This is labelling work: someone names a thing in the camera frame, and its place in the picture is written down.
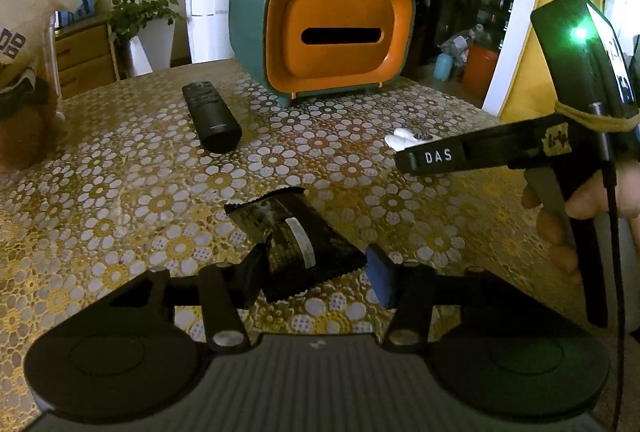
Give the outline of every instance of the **finger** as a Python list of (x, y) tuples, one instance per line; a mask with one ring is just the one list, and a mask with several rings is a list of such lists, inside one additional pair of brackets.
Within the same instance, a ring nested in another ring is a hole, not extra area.
[(566, 275), (564, 278), (572, 286), (578, 286), (582, 284), (582, 275), (580, 275), (580, 271), (576, 271), (575, 273)]
[(556, 268), (573, 275), (578, 273), (578, 255), (568, 246), (553, 246), (549, 250), (549, 258)]
[(582, 184), (564, 206), (566, 214), (574, 219), (591, 219), (607, 210), (607, 191), (602, 183), (602, 170)]
[[(618, 212), (624, 217), (635, 217), (640, 209), (640, 163), (622, 162), (617, 165), (616, 172)], [(564, 209), (567, 215), (574, 219), (591, 219), (609, 210), (601, 170), (575, 191), (571, 199), (566, 202)]]
[(538, 215), (536, 229), (538, 235), (551, 245), (561, 246), (564, 244), (564, 231), (560, 219), (552, 213), (547, 212), (544, 208), (540, 210)]
[(522, 204), (522, 208), (536, 208), (540, 206), (540, 199), (530, 185), (525, 187), (520, 203)]
[(631, 235), (633, 235), (636, 251), (638, 252), (638, 261), (640, 262), (640, 217), (629, 219), (629, 227)]

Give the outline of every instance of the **remote control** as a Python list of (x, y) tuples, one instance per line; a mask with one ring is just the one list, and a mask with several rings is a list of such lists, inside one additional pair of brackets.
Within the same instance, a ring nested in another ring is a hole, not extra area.
[(211, 82), (193, 82), (182, 88), (200, 144), (214, 154), (236, 148), (242, 128)]

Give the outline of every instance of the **black snack package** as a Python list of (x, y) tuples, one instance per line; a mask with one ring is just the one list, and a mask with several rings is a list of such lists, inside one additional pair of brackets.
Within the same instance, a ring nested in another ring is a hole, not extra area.
[(367, 262), (307, 202), (303, 188), (283, 188), (248, 203), (226, 204), (225, 212), (251, 241), (266, 245), (269, 274), (262, 291), (269, 303), (362, 268)]

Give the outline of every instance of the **floor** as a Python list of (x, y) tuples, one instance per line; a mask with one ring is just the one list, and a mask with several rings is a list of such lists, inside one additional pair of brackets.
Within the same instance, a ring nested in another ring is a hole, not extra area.
[(460, 100), (465, 100), (467, 103), (474, 105), (477, 108), (482, 108), (482, 104), (484, 103), (484, 98), (478, 98), (469, 94), (462, 88), (462, 84), (456, 80), (441, 82), (440, 80), (433, 78), (433, 65), (421, 67), (414, 79), (421, 84), (425, 84), (437, 91), (444, 92), (449, 96), (455, 96), (456, 98), (460, 98)]

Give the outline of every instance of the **floral tablecloth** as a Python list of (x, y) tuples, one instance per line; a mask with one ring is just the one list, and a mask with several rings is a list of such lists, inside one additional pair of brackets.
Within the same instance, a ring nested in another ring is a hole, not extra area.
[[(201, 149), (181, 86), (210, 80), (242, 126), (226, 155)], [(228, 200), (303, 186), (326, 220), (396, 262), (460, 274), (471, 264), (507, 278), (584, 322), (582, 291), (545, 260), (522, 174), (505, 169), (413, 177), (394, 168), (384, 136), (404, 126), (450, 136), (497, 120), (461, 100), (399, 79), (379, 94), (309, 99), (281, 108), (225, 60), (140, 76), (66, 104), (57, 151), (0, 189), (0, 428), (38, 415), (22, 373), (34, 339), (150, 266), (188, 275), (239, 262), (251, 248), (226, 217)], [(389, 319), (363, 271), (288, 302), (241, 314), (259, 332), (369, 333)], [(436, 310), (433, 338), (455, 322)], [(176, 324), (203, 339), (197, 308)], [(608, 404), (601, 405), (604, 416)]]

